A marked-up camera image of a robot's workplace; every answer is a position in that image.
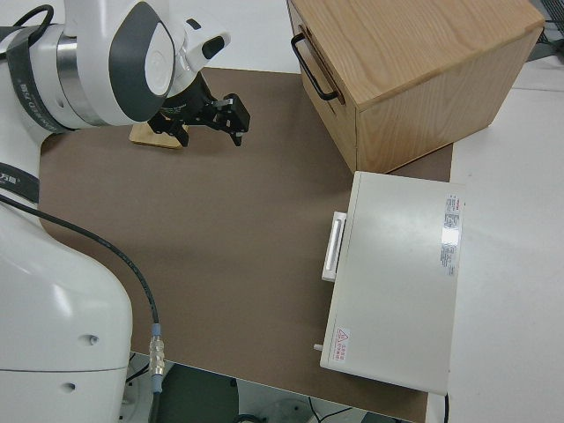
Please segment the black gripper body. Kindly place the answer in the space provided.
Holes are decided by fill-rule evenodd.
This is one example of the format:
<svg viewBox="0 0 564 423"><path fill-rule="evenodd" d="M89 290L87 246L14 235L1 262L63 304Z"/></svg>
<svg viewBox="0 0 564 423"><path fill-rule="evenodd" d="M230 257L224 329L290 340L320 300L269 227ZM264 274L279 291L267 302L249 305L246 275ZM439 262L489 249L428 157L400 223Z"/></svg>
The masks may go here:
<svg viewBox="0 0 564 423"><path fill-rule="evenodd" d="M148 124L156 133L186 134L185 126L203 125L238 134L249 130L250 114L237 94L218 100L205 79L196 77L187 88L168 97Z"/></svg>

